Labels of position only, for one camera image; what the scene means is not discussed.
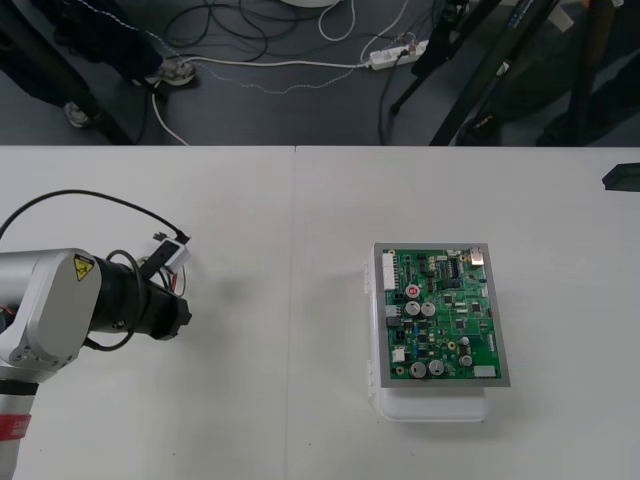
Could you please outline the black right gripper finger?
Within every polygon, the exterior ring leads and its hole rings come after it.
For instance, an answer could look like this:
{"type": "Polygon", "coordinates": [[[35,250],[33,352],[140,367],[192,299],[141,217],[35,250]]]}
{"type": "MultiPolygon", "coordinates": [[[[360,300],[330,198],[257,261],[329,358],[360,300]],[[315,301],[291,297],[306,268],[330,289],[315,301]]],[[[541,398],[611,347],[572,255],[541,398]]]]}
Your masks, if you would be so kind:
{"type": "Polygon", "coordinates": [[[602,183],[608,191],[639,192],[640,163],[617,164],[602,178],[602,183]]]}

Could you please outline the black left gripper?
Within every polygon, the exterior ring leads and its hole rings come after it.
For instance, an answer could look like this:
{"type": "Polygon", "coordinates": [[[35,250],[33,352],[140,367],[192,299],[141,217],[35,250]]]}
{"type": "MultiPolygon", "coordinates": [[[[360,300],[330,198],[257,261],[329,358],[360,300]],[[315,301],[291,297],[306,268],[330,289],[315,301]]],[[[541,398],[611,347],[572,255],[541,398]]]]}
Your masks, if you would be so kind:
{"type": "Polygon", "coordinates": [[[142,317],[142,333],[155,340],[170,340],[189,324],[192,313],[186,299],[154,286],[148,290],[142,317]]]}

